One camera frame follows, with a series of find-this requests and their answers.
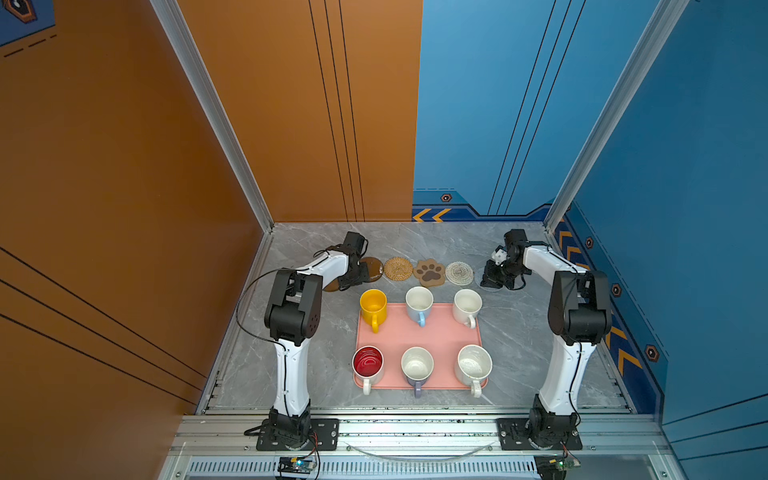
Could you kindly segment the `cork paw print coaster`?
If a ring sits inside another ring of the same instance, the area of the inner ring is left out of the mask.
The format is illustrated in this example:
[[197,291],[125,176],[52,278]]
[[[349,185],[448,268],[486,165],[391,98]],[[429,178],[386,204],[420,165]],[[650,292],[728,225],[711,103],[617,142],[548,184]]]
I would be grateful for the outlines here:
[[434,259],[420,260],[413,269],[413,276],[422,287],[441,286],[446,281],[445,266]]

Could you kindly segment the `multicolour woven round coaster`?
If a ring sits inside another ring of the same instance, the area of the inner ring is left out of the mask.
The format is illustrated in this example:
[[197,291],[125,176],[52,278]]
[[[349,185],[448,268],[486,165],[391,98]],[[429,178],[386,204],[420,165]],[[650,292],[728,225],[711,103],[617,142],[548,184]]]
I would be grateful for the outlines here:
[[472,267],[461,261],[450,263],[445,268],[446,279],[457,286],[467,286],[474,281],[474,271]]

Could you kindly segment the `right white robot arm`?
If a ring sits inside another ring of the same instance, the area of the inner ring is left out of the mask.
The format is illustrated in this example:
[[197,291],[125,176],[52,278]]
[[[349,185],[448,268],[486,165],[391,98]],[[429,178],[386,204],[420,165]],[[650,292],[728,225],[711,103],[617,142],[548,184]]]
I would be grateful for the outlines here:
[[551,287],[551,360],[526,422],[501,425],[524,446],[579,449],[579,391],[591,355],[612,327],[609,282],[604,272],[565,259],[546,242],[528,239],[523,229],[511,229],[487,260],[481,286],[515,291],[523,288],[516,281],[532,274]]

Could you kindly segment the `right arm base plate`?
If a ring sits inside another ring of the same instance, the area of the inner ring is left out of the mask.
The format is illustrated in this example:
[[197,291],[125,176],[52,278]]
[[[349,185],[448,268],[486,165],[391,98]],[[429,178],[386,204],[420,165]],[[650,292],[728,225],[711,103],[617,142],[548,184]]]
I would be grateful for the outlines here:
[[580,451],[583,443],[576,428],[575,416],[546,417],[535,422],[530,418],[513,417],[496,420],[501,448],[512,450]]

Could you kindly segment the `glossy round wooden coaster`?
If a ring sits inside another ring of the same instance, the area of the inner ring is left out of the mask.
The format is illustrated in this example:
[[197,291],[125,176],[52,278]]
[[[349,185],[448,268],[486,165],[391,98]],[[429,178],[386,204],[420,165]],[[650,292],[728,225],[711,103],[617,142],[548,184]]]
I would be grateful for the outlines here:
[[373,283],[383,276],[383,262],[375,257],[360,260],[361,275],[365,283]]

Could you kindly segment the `woven rattan round coaster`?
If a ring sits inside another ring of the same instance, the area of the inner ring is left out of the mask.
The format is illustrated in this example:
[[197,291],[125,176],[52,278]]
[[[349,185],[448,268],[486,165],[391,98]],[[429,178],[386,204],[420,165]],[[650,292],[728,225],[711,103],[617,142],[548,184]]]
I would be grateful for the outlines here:
[[392,281],[405,281],[412,274],[413,265],[404,257],[393,257],[384,263],[384,275]]

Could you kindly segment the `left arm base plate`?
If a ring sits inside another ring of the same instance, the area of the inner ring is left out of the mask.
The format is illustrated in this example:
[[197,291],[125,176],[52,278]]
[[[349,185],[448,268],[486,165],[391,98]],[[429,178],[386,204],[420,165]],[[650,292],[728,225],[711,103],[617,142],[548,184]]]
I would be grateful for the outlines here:
[[338,418],[311,418],[307,436],[299,439],[287,433],[280,433],[276,427],[265,422],[259,432],[256,449],[258,451],[309,452],[317,448],[321,452],[335,451],[338,445],[339,427]]

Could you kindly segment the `matte round wooden coaster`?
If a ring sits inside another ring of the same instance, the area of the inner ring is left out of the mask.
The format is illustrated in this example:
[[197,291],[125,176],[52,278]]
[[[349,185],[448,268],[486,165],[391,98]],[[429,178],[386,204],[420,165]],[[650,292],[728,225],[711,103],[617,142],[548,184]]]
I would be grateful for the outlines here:
[[334,279],[333,281],[331,281],[330,283],[328,283],[328,284],[327,284],[327,285],[326,285],[326,286],[323,288],[323,290],[324,290],[325,292],[336,292],[336,291],[339,291],[339,290],[340,290],[340,283],[339,283],[339,279]]

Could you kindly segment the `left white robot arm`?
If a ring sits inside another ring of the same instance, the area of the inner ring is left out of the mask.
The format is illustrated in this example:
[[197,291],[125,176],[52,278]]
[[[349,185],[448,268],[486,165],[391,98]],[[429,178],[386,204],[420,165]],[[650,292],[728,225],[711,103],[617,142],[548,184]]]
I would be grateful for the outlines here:
[[318,251],[306,265],[276,273],[264,316],[277,354],[277,391],[264,435],[291,449],[310,440],[308,353],[321,319],[322,293],[335,282],[341,290],[370,280],[362,261],[368,240],[349,231],[342,243]]

